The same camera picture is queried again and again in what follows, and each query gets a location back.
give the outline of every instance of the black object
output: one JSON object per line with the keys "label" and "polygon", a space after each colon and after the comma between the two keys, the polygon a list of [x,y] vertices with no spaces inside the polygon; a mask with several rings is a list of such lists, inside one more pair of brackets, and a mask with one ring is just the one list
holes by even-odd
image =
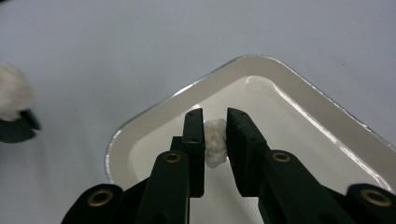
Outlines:
{"label": "black object", "polygon": [[0,120],[0,142],[19,143],[35,136],[33,130],[40,130],[40,125],[29,110],[21,112],[15,121]]}
{"label": "black object", "polygon": [[[242,196],[259,197],[266,224],[396,223],[395,195],[368,184],[352,185],[346,195],[321,186],[294,155],[271,150],[243,111],[228,109],[227,139],[236,186]],[[88,189],[63,224],[189,223],[190,197],[204,193],[204,142],[202,109],[193,110],[150,178],[125,192],[114,185]]]}

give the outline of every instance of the tray rim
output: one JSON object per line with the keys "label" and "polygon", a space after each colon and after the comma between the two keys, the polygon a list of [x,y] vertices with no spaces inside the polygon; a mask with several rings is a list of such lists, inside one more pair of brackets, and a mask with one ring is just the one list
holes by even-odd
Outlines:
{"label": "tray rim", "polygon": [[245,60],[245,59],[249,59],[249,58],[260,58],[260,59],[265,59],[265,60],[271,60],[274,61],[282,66],[284,66],[286,69],[288,69],[290,72],[292,72],[295,76],[297,76],[297,78],[299,78],[301,81],[303,81],[306,85],[308,85],[309,88],[312,88],[315,92],[317,92],[321,97],[324,98],[324,100],[327,100],[329,103],[331,103],[332,105],[336,106],[339,110],[341,110],[345,115],[347,115],[352,121],[356,122],[357,124],[359,124],[359,126],[361,128],[363,128],[365,131],[367,131],[369,134],[371,134],[374,138],[376,138],[377,140],[379,140],[382,144],[384,144],[385,146],[387,146],[389,148],[389,150],[393,151],[394,153],[396,153],[396,147],[394,145],[392,145],[390,142],[388,142],[386,139],[384,139],[381,135],[379,135],[378,133],[376,133],[373,129],[371,129],[370,127],[368,127],[366,124],[364,124],[361,120],[357,119],[355,116],[353,116],[349,111],[347,111],[345,108],[343,108],[341,105],[337,104],[330,96],[328,96],[326,93],[324,93],[323,91],[321,91],[318,87],[316,87],[314,84],[312,84],[311,82],[309,82],[307,79],[305,79],[302,75],[300,75],[299,73],[297,73],[295,70],[293,70],[291,67],[289,67],[287,64],[282,63],[280,60],[273,58],[271,56],[267,56],[264,54],[246,54],[246,55],[242,55],[239,57],[236,57],[230,61],[228,61],[227,63],[225,63],[224,65],[216,68],[215,70],[207,73],[206,75],[198,78],[197,80],[193,81],[191,84],[183,87],[182,89],[180,89],[179,91],[176,91],[175,93],[169,95],[168,97],[162,99],[160,102],[158,102],[155,105],[150,106],[149,108],[143,110],[142,112],[138,113],[136,116],[132,117],[131,119],[128,119],[127,121],[125,121],[113,134],[113,136],[111,137],[111,139],[109,140],[108,144],[107,144],[107,148],[106,148],[106,155],[105,155],[105,172],[106,172],[106,177],[109,183],[114,184],[114,180],[113,177],[111,175],[110,172],[110,154],[113,148],[113,145],[115,143],[115,141],[117,140],[117,137],[120,135],[120,133],[122,132],[122,130],[125,128],[126,125],[128,125],[131,121],[133,121],[134,119],[137,119],[139,117],[141,117],[142,115],[146,114],[147,112],[149,112],[152,109],[155,109],[156,107],[159,107],[160,105],[166,104],[168,101],[172,100],[173,98],[175,98],[176,96],[180,95],[181,93],[183,93],[184,91],[188,90],[189,88],[199,84],[200,82],[204,81],[205,79],[207,79],[208,77],[212,76],[213,74],[215,74],[216,72],[218,72],[219,70],[221,70],[222,68],[230,65],[231,63],[235,63],[237,61],[240,60]]}

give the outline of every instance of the brass screw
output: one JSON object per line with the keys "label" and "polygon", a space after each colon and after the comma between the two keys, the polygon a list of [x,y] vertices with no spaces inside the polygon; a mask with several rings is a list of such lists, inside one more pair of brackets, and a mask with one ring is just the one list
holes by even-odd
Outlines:
{"label": "brass screw", "polygon": [[165,161],[167,162],[177,162],[181,160],[180,155],[176,154],[176,153],[169,153],[165,155]]}
{"label": "brass screw", "polygon": [[91,194],[88,204],[92,207],[99,207],[111,201],[113,192],[111,189],[99,189]]}
{"label": "brass screw", "polygon": [[276,152],[273,154],[273,159],[276,161],[280,162],[289,162],[291,161],[291,158],[289,155],[283,153],[283,152]]}
{"label": "brass screw", "polygon": [[381,207],[389,207],[392,205],[392,201],[386,195],[375,189],[362,189],[361,196],[367,200],[367,202]]}

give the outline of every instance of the cotton ball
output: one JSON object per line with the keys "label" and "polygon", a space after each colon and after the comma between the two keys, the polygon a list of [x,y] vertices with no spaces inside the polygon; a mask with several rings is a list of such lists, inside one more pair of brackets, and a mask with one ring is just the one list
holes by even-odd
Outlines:
{"label": "cotton ball", "polygon": [[215,168],[227,160],[226,121],[224,119],[208,120],[204,123],[205,162]]}
{"label": "cotton ball", "polygon": [[33,89],[23,72],[9,63],[0,64],[0,119],[19,119],[20,111],[28,109],[33,100]]}

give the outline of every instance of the white background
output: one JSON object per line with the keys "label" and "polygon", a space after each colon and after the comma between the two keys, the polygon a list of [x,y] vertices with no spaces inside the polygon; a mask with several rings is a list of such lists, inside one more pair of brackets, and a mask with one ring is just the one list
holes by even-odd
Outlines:
{"label": "white background", "polygon": [[0,144],[0,223],[60,223],[105,183],[127,119],[245,54],[286,63],[396,145],[395,1],[9,0],[0,62],[35,88],[43,130]]}

